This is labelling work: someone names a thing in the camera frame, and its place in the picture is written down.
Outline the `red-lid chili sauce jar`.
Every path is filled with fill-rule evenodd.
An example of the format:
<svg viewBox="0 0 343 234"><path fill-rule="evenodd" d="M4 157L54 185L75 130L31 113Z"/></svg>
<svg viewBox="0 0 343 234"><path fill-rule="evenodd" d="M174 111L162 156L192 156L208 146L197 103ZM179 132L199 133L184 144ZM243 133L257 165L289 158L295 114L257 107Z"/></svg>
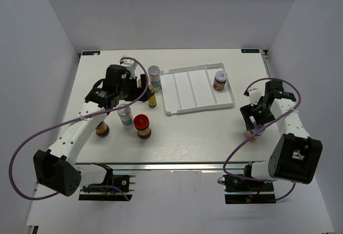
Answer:
<svg viewBox="0 0 343 234"><path fill-rule="evenodd" d="M149 118L145 114L137 115L134 120L133 124L137 130L137 135L142 139L147 139L151 135L151 128L150 128L150 121Z"/></svg>

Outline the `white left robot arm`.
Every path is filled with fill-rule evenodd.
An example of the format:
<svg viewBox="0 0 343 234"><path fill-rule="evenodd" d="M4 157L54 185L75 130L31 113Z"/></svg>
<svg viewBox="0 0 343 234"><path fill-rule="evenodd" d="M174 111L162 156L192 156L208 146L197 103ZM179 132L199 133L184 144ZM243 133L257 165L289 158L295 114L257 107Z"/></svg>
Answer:
<svg viewBox="0 0 343 234"><path fill-rule="evenodd" d="M89 137L95 133L121 100L143 100L147 92L146 80L141 87L137 84L135 69L137 62L124 57L119 64L112 64L106 70L104 79L97 81L80 110L78 121L47 150L38 150L33 156L37 181L57 193L71 196L78 187L95 185L103 191L113 185L113 171L105 165L93 163L76 167L77 157Z"/></svg>

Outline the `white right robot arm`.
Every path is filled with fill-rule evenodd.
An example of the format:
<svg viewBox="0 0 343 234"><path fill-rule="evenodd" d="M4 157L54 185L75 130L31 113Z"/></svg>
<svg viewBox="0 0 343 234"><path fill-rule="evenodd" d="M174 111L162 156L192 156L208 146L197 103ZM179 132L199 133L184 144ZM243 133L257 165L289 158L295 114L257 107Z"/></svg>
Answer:
<svg viewBox="0 0 343 234"><path fill-rule="evenodd" d="M252 162L244 168L242 185L253 191L262 180L311 183L323 145L305 130L296 110L295 95L285 91L279 80L266 82L264 93L249 88L244 94L250 99L248 105L240 108L247 132L259 135L264 126L274 121L280 140L267 161Z"/></svg>

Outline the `white-lid chili sauce jar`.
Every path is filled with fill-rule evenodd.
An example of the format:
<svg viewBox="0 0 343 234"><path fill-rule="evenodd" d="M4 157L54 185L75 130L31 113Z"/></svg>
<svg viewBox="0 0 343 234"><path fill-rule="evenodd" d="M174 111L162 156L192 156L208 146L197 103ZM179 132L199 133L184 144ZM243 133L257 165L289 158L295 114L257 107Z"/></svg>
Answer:
<svg viewBox="0 0 343 234"><path fill-rule="evenodd" d="M227 79L228 79L228 75L225 71L223 71L223 70L217 71L215 76L214 76L213 88L216 91L223 90L225 87Z"/></svg>

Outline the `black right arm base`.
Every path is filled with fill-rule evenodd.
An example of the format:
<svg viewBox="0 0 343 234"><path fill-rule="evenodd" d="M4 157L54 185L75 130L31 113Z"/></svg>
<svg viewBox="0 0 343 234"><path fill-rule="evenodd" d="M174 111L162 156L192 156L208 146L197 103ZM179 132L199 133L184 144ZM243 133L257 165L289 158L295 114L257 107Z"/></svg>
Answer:
<svg viewBox="0 0 343 234"><path fill-rule="evenodd" d="M229 175L223 175L217 183L224 187L226 204L276 203L272 183L244 180Z"/></svg>

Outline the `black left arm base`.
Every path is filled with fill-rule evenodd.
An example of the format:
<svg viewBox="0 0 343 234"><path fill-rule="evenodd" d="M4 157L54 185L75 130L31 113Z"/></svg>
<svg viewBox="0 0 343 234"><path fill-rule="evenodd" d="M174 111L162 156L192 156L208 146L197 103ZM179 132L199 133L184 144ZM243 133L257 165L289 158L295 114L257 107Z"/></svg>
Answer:
<svg viewBox="0 0 343 234"><path fill-rule="evenodd" d="M113 170L105 164L77 165L81 174L80 201L128 202L135 190L136 175L124 170Z"/></svg>

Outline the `dark amber sauce jar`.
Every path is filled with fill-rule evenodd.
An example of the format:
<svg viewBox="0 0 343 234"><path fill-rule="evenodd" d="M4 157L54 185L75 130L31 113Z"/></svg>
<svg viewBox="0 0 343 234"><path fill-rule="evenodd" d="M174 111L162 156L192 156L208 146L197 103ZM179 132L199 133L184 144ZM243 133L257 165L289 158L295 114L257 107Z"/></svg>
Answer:
<svg viewBox="0 0 343 234"><path fill-rule="evenodd" d="M108 125L102 121L95 129L95 133L99 137L106 137L109 134L109 127Z"/></svg>

